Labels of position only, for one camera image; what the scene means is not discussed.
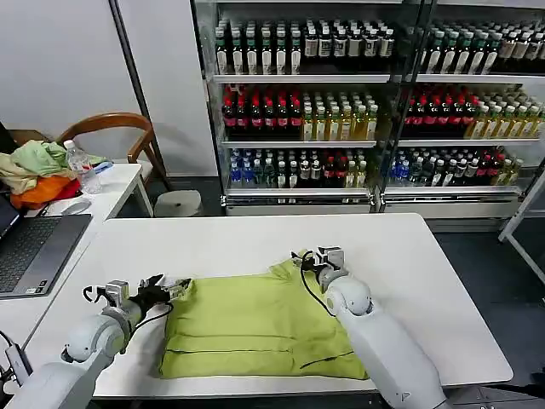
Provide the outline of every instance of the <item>black cable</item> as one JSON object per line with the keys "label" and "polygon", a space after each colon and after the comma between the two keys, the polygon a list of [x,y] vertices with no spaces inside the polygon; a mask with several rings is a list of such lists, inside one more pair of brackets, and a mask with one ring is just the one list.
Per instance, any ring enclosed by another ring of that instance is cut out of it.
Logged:
{"label": "black cable", "polygon": [[307,256],[309,254],[311,254],[313,251],[312,250],[309,250],[307,251],[305,254],[303,254],[303,257],[301,258],[301,279],[303,280],[303,285],[305,286],[305,288],[307,289],[308,293],[313,296],[313,298],[322,306],[324,307],[325,311],[327,311],[327,314],[331,315],[332,317],[335,317],[328,309],[327,307],[325,306],[325,304],[322,302],[322,300],[320,300],[318,297],[316,297],[316,295],[314,295],[314,293],[310,290],[310,288],[308,288],[308,285],[307,285],[307,281],[305,280],[305,272],[303,270],[303,266],[305,265],[305,261],[307,260]]}
{"label": "black cable", "polygon": [[152,322],[154,320],[158,320],[159,318],[163,318],[164,316],[170,314],[172,312],[172,310],[174,309],[174,305],[172,305],[172,302],[164,302],[163,305],[168,305],[169,306],[169,311],[167,311],[166,313],[162,313],[162,314],[159,314],[159,315],[156,315],[155,317],[151,317],[150,319],[148,320],[145,320],[145,321],[142,321],[140,324],[138,324],[137,326],[135,326],[135,330],[133,331],[133,334],[136,332],[136,330],[138,328],[141,328],[142,326],[144,326],[145,324],[147,324],[148,322]]}
{"label": "black cable", "polygon": [[0,331],[0,337],[2,337],[3,339],[6,340],[6,343],[8,343],[8,346],[13,346],[14,343],[12,343],[11,339],[9,339],[9,337],[4,334],[2,331]]}

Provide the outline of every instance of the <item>pile of clothes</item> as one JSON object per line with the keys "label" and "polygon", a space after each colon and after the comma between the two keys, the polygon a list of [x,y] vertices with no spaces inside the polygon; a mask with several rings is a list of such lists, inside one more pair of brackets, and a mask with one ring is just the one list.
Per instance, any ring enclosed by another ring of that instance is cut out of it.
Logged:
{"label": "pile of clothes", "polygon": [[[91,156],[92,164],[106,159]],[[28,141],[11,154],[0,153],[0,181],[11,189],[17,209],[39,209],[52,200],[73,198],[80,185],[56,142]]]}

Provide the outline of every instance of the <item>plastic water bottle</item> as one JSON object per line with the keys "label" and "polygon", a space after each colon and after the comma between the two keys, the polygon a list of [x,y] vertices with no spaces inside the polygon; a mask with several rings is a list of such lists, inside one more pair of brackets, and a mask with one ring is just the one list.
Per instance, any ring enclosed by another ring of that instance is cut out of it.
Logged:
{"label": "plastic water bottle", "polygon": [[100,193],[102,186],[87,153],[78,149],[74,141],[66,141],[65,148],[66,162],[68,162],[70,169],[76,172],[77,179],[82,185],[82,191],[89,194]]}

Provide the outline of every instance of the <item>white table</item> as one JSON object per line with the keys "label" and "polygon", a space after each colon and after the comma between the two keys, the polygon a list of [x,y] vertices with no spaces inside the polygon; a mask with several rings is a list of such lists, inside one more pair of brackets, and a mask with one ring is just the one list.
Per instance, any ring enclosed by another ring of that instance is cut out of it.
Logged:
{"label": "white table", "polygon": [[[0,329],[19,345],[23,346],[28,342],[38,323],[104,221],[110,217],[115,217],[129,195],[141,183],[140,174],[140,164],[115,164],[99,174],[100,183],[103,186],[101,193],[80,196],[80,198],[85,197],[91,201],[91,206],[83,213],[91,214],[92,219],[47,296],[13,298],[0,301]],[[47,215],[59,215],[69,205],[77,202],[78,199],[60,200],[52,204],[48,208]],[[0,359],[2,363],[5,363],[4,354],[0,356],[2,357]]]}
{"label": "white table", "polygon": [[[416,214],[116,219],[85,251],[27,347],[37,367],[58,360],[66,337],[99,306],[86,285],[154,274],[209,277],[264,272],[290,251],[340,245],[348,269],[407,327],[445,386],[507,381],[511,367],[445,254]],[[145,325],[100,375],[96,397],[220,397],[372,390],[370,381],[327,377],[155,377],[164,319]]]}

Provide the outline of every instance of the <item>green cloth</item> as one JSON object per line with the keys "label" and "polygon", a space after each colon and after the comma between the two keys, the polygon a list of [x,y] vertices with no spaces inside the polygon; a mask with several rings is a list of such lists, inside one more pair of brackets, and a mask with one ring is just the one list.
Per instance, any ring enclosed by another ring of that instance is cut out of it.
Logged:
{"label": "green cloth", "polygon": [[[13,151],[11,160],[37,176],[72,176],[66,162],[66,150],[56,142],[28,141]],[[91,164],[99,164],[106,158],[89,155]]]}
{"label": "green cloth", "polygon": [[[320,297],[314,273],[305,277]],[[291,260],[265,274],[194,279],[173,304],[159,367],[164,378],[367,378],[346,332],[308,294]]]}

